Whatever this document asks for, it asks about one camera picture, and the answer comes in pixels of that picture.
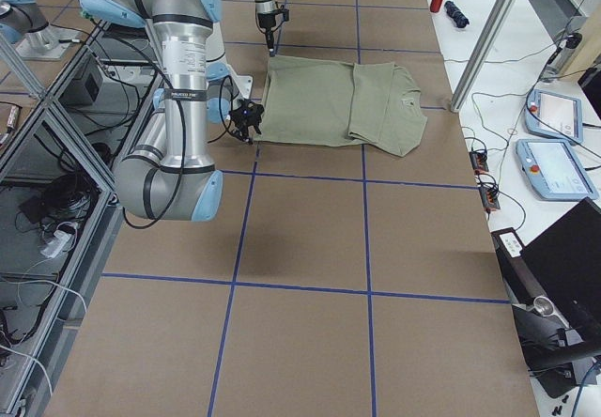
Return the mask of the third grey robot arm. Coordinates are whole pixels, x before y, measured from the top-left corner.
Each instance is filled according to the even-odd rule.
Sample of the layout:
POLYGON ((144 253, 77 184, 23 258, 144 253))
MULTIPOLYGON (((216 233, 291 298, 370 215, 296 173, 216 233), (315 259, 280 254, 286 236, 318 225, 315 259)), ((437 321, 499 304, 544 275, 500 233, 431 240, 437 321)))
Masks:
POLYGON ((1 34, 25 60, 58 61, 80 31, 51 25, 36 0, 1 0, 1 34))

